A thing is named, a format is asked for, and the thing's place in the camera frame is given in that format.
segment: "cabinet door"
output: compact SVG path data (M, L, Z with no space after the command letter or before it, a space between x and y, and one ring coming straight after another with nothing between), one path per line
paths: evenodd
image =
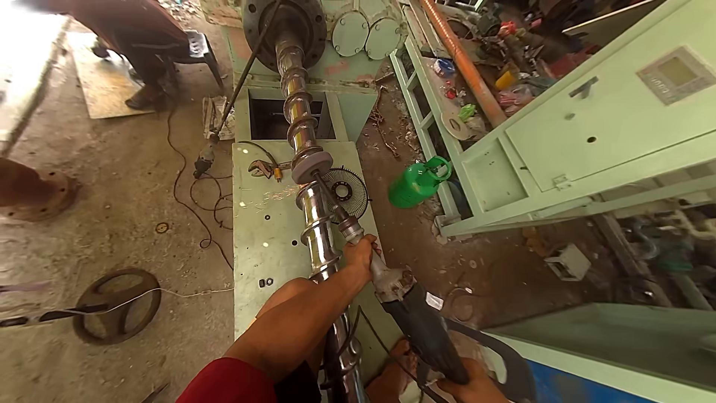
M695 74L707 76L698 78L714 80L710 66L716 65L715 37L716 1L692 0L508 128L508 137L540 189L552 189L562 181L584 178L716 129L712 82L667 104L639 76L657 61L668 62L672 52L686 52L691 65L701 69ZM675 64L667 63L663 69L675 82L684 84L693 78L684 66ZM576 93L588 82L592 82L588 93Z

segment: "concrete floor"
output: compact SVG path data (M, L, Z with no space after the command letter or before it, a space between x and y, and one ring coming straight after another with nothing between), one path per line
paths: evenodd
M229 72L216 26L196 16L185 23L208 34L220 65ZM82 28L73 25L72 29ZM182 91L172 120L172 139L191 165L204 144L201 99L217 95L218 88L201 65L181 66L179 77ZM398 131L400 114L394 109L400 102L391 100L400 92L394 82L387 85L390 92L382 98L380 110L391 117L384 127ZM233 276L218 249L199 248L205 230L172 197L182 160L166 141L168 114L90 120L69 53L52 69L46 94L10 156L30 166L63 171L77 178L82 188L75 205L55 219L36 224L0 222L0 284L52 282L45 292L0 295L0 318L22 310L73 306L92 281L125 267L148 270L162 287L179 293L230 287ZM414 158L412 152L389 134L402 156L396 161L372 126L365 133L359 152L389 265L409 265L428 290L442 297L448 297L456 285L471 287L479 295L448 298L444 314L459 313L475 326L487 327L603 298L589 281L558 280L542 258L524 246L519 230L437 243L430 228L439 206L424 204L416 214L387 203L387 186ZM223 152L217 154L211 170L215 176L231 174L228 146L222 145ZM178 194L187 203L191 203L191 171L192 166L178 185ZM231 191L230 182L222 181L224 192ZM210 206L217 190L202 181L194 196ZM219 228L211 213L199 214L232 260L231 231ZM228 220L230 210L218 216ZM167 222L170 231L157 234L155 226L160 222ZM388 227L389 222L399 225ZM595 271L608 277L613 267L595 231L580 220L543 227L541 235L552 245L575 242L592 259ZM136 337L114 346L83 343L69 320L3 329L0 402L140 402L165 382L169 387L156 402L172 402L196 372L232 341L232 293L194 298L163 294L153 322Z

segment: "round cover plate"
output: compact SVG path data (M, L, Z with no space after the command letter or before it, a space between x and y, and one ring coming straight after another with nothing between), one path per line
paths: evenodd
M353 56L363 50L368 38L368 21L358 11L343 14L333 28L333 48L343 57Z
M400 25L392 18L381 18L370 28L365 51L373 60L390 56L400 41Z

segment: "green gas cylinder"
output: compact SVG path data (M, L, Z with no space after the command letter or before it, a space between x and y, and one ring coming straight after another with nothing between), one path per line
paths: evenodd
M443 166L447 168L445 173L438 175ZM451 172L450 163L440 156L434 156L426 163L414 163L390 184L388 200L401 209L415 207L435 194L440 182L446 181Z

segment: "orange pipe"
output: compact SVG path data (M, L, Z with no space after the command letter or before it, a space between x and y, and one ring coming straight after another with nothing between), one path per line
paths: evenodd
M465 49L460 44L460 40L457 35L453 32L445 21L445 17L440 11L437 10L435 2L433 0L420 0L422 9L425 10L427 17L430 18L432 26L435 28L435 32L440 36L442 44L445 45L447 52L453 57L453 61L457 65L460 73L462 73L465 81L468 82L468 86L473 91L475 98L480 104L485 115L488 117L490 123L494 128L498 127L502 122L507 120L507 116L500 108L500 104L490 92L485 80L475 68L473 61L465 53Z

